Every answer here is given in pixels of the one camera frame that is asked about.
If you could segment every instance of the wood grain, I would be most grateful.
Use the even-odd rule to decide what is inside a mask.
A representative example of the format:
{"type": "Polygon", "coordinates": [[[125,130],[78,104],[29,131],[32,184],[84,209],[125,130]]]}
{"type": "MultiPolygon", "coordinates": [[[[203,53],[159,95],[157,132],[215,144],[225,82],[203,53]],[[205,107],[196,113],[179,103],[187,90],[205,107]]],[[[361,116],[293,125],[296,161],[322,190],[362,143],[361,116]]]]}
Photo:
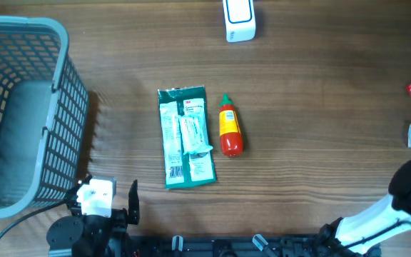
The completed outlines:
{"type": "MultiPolygon", "coordinates": [[[[175,2],[205,2],[213,0],[175,0],[175,2]]],[[[115,4],[115,3],[165,3],[172,0],[0,0],[0,6],[33,4],[115,4]]]]}
{"type": "MultiPolygon", "coordinates": [[[[79,173],[115,176],[115,208],[139,180],[142,218],[130,234],[315,233],[382,197],[411,158],[411,1],[255,8],[256,38],[228,44],[220,2],[0,6],[68,29],[91,98],[79,173]],[[202,84],[218,182],[167,191],[156,90],[202,84]],[[217,151],[225,92],[242,125],[239,158],[217,151]]],[[[45,256],[46,231],[65,215],[60,207],[20,224],[0,256],[45,256]]],[[[17,217],[0,220],[0,230],[17,217]]],[[[411,256],[411,233],[382,248],[411,256]]]]}

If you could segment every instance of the black cable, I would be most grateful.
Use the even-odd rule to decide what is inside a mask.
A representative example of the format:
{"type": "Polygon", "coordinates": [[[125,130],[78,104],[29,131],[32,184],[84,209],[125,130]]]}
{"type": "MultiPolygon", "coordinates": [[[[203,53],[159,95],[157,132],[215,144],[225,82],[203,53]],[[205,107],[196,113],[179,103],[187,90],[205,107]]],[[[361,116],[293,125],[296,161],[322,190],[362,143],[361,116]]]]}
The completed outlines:
{"type": "Polygon", "coordinates": [[[391,226],[383,229],[382,231],[374,234],[373,236],[369,236],[368,238],[364,238],[364,239],[359,240],[359,241],[357,241],[357,242],[354,242],[354,243],[351,243],[351,244],[349,244],[349,245],[343,246],[343,248],[348,249],[348,248],[352,248],[353,246],[360,245],[361,243],[365,243],[365,242],[367,242],[367,241],[371,241],[372,239],[375,239],[375,238],[383,235],[384,233],[387,233],[387,232],[389,232],[389,231],[397,228],[398,226],[401,226],[401,225],[404,225],[404,224],[410,224],[410,225],[411,225],[411,222],[410,222],[410,221],[398,221],[398,222],[394,223],[393,225],[391,225],[391,226]]]}
{"type": "Polygon", "coordinates": [[[44,208],[40,208],[37,211],[33,211],[32,213],[26,214],[25,216],[19,218],[18,220],[14,221],[11,225],[7,226],[1,233],[0,233],[0,240],[1,238],[9,231],[11,230],[14,226],[17,226],[19,223],[21,223],[22,221],[25,221],[28,218],[31,218],[32,216],[35,216],[36,214],[40,214],[41,212],[44,211],[48,211],[52,208],[58,207],[60,205],[62,205],[63,203],[66,203],[65,200],[59,201],[58,203],[54,203],[50,206],[44,207],[44,208]]]}

